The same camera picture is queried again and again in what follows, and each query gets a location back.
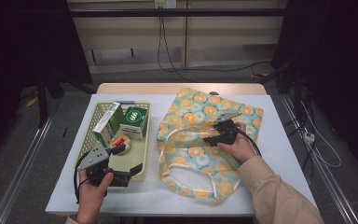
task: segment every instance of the orange flower pattern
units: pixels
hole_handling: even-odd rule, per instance
[[[158,128],[160,150],[158,175],[170,190],[178,195],[224,200],[240,182],[240,164],[218,147],[210,147],[202,138],[216,133],[214,121],[222,113],[240,112],[233,120],[246,125],[246,132],[257,139],[264,110],[239,104],[220,96],[184,88],[179,91]],[[202,172],[211,178],[213,190],[192,189],[170,176],[172,167],[185,167]]]

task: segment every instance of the hand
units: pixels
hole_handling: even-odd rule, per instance
[[[79,182],[82,183],[87,179],[86,170],[79,172]],[[103,204],[104,193],[113,180],[113,174],[108,173],[103,178],[100,186],[92,186],[90,181],[84,182],[79,189],[79,211],[76,221],[84,224],[94,224],[100,214],[101,205]]]
[[[241,122],[235,123],[240,127],[240,130],[245,132],[246,126]],[[255,156],[255,151],[252,149],[249,140],[246,139],[245,136],[238,133],[235,142],[232,145],[225,144],[225,143],[217,143],[217,146],[221,149],[225,150],[226,152],[231,153],[241,163],[246,162],[247,160],[251,159]]]

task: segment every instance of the table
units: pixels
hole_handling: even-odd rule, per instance
[[[127,188],[111,188],[104,199],[101,212],[122,217],[250,217],[254,214],[252,197],[244,185],[222,202],[185,198],[171,192],[158,179],[158,150],[156,144],[158,125],[168,110],[176,93],[183,87],[199,91],[217,91],[230,100],[261,107],[265,110],[258,135],[258,146],[271,169],[282,176],[313,204],[315,201],[302,174],[296,156],[270,97],[259,84],[220,83],[110,83],[102,84],[94,94],[79,128],[76,140],[62,169],[60,179],[53,191],[46,212],[67,216],[77,212],[73,190],[73,167],[79,150],[79,140],[90,120],[97,102],[106,100],[149,101],[151,122],[146,158],[145,181],[130,183]]]

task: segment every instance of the tray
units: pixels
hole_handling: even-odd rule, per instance
[[[89,126],[87,129],[87,133],[85,135],[85,138],[83,139],[83,142],[81,144],[81,148],[79,149],[79,153],[76,157],[76,161],[86,152],[90,151],[94,145],[98,142],[97,138],[95,137],[94,133],[92,132],[92,129],[97,125],[97,123],[100,121],[100,119],[103,117],[106,110],[109,108],[109,106],[113,103],[111,102],[99,102],[95,105],[95,108],[92,112],[92,117],[89,121]],[[131,139],[131,148],[130,150],[122,155],[116,155],[116,156],[110,156],[109,158],[109,167],[117,170],[117,171],[125,171],[129,172],[130,168],[139,165],[140,163],[142,166],[142,171],[134,175],[131,178],[131,182],[142,182],[145,180],[145,166],[146,166],[146,152],[147,152],[147,139],[149,135],[149,127],[150,127],[150,115],[151,115],[151,104],[147,101],[126,101],[126,102],[120,102],[116,101],[118,103],[121,103],[121,108],[123,109],[123,113],[126,112],[127,108],[129,106],[137,106],[141,108],[147,109],[147,123],[146,123],[146,134],[144,140],[138,140],[138,139]]]

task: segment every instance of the sleeve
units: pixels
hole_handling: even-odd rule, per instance
[[[252,157],[238,172],[253,196],[260,223],[324,223],[316,206],[275,175],[261,157]]]
[[[72,215],[66,219],[65,224],[81,224],[81,223],[78,223],[76,221],[76,215]]]
[[[76,222],[76,216],[69,216],[66,221],[65,224],[78,224]]]

